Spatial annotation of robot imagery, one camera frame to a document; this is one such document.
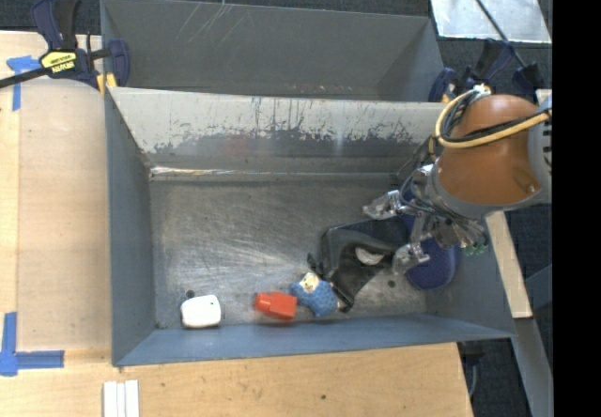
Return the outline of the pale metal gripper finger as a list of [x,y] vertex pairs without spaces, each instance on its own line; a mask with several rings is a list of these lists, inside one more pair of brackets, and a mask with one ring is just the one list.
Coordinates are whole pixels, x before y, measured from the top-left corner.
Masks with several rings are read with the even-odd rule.
[[393,270],[406,273],[428,262],[430,256],[424,251],[422,245],[424,238],[427,236],[424,232],[424,214],[404,215],[402,222],[408,231],[408,239],[406,243],[398,247],[393,255]]
[[370,219],[390,219],[407,210],[408,204],[398,190],[388,191],[362,207],[362,213]]

